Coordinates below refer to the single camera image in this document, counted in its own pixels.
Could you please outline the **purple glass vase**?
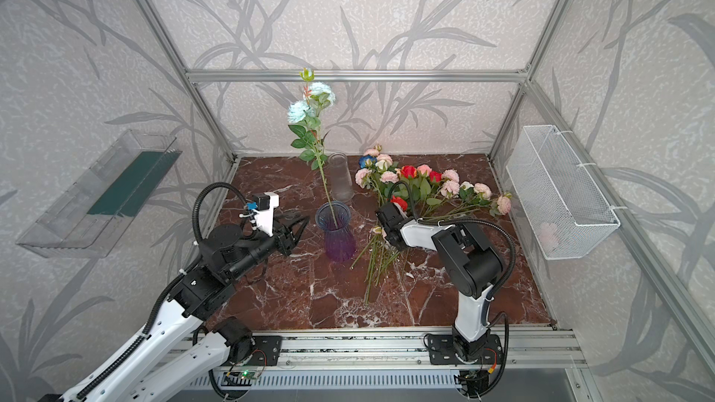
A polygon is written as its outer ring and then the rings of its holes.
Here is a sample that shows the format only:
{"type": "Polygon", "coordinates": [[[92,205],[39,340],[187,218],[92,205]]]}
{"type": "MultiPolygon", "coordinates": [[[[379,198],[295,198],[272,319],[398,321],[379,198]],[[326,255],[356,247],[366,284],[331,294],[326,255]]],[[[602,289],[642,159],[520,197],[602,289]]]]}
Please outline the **purple glass vase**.
{"type": "Polygon", "coordinates": [[[326,256],[333,262],[347,262],[356,253],[351,228],[351,210],[343,202],[325,203],[316,214],[316,224],[324,234],[326,256]]]}

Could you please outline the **light blue flower stem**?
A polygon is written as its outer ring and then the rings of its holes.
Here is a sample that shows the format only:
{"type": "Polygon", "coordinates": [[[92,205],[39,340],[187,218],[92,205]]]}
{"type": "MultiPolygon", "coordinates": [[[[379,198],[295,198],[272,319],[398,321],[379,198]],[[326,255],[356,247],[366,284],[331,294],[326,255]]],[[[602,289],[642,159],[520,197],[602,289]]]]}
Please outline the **light blue flower stem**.
{"type": "Polygon", "coordinates": [[[325,148],[327,132],[322,129],[321,114],[335,105],[336,96],[333,89],[323,82],[316,80],[315,72],[305,68],[299,72],[304,82],[302,98],[292,103],[288,109],[288,128],[295,136],[290,146],[301,150],[299,158],[303,159],[312,170],[318,170],[327,198],[328,210],[331,214],[333,227],[338,225],[333,208],[325,167],[328,160],[325,148]]]}

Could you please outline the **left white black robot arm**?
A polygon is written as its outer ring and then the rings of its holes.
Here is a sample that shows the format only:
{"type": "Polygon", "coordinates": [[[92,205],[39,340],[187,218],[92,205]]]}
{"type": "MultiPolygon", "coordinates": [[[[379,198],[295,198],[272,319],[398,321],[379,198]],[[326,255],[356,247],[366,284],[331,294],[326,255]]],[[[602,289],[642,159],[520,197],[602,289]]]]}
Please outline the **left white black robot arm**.
{"type": "Polygon", "coordinates": [[[191,214],[198,255],[160,292],[144,326],[99,368],[61,395],[45,401],[167,401],[201,374],[230,359],[251,357],[251,330],[236,318],[219,323],[165,366],[160,361],[173,347],[232,298],[236,283],[274,253],[290,256],[309,219],[277,215],[275,193],[245,199],[238,188],[214,182],[197,196],[191,214]],[[242,203],[240,224],[224,224],[203,234],[199,221],[205,198],[225,189],[242,203]]]}

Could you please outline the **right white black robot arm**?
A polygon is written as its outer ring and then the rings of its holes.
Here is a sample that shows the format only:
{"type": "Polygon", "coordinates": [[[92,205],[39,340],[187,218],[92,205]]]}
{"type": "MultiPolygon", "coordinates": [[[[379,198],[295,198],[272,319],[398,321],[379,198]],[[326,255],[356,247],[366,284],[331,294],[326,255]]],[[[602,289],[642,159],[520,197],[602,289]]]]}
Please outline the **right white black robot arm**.
{"type": "Polygon", "coordinates": [[[490,221],[416,219],[395,203],[378,208],[376,216],[387,242],[398,251],[413,248],[439,254],[460,292],[452,326],[456,356],[464,363],[474,363],[490,333],[491,303],[515,268],[517,249],[512,236],[490,221]]]}

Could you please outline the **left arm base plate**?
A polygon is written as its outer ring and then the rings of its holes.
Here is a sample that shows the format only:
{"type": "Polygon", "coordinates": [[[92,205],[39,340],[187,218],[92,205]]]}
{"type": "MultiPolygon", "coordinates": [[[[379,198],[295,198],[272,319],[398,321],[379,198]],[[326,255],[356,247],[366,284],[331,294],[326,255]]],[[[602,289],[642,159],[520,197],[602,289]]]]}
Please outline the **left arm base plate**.
{"type": "Polygon", "coordinates": [[[275,367],[279,362],[283,338],[279,335],[252,336],[231,346],[228,359],[222,366],[275,367]]]}

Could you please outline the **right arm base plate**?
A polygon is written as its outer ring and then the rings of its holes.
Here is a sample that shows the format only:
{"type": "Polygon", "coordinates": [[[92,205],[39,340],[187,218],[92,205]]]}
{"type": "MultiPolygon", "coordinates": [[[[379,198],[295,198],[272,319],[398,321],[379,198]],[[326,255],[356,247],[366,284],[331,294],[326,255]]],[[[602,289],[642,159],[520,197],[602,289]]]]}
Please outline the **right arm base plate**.
{"type": "Polygon", "coordinates": [[[480,365],[495,368],[504,360],[504,347],[500,337],[491,331],[474,342],[468,342],[457,333],[423,337],[431,365],[480,365]]]}

